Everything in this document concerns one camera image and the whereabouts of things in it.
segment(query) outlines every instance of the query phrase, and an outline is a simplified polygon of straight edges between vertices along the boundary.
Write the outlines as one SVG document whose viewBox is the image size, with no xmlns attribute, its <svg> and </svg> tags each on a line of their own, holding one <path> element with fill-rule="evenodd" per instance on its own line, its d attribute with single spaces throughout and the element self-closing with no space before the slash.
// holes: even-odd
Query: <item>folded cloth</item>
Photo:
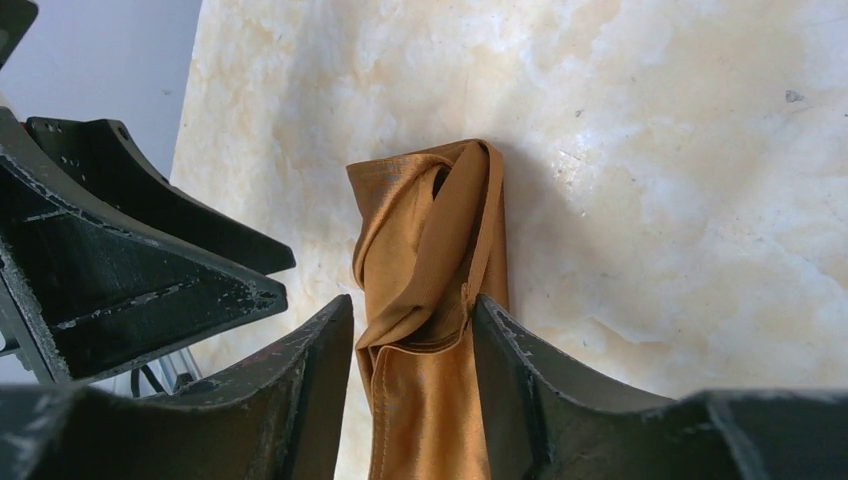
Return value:
<svg viewBox="0 0 848 480">
<path fill-rule="evenodd" d="M 503 157 L 482 140 L 357 163 L 356 345 L 374 418 L 369 478 L 488 479 L 469 316 L 508 306 Z"/>
</svg>

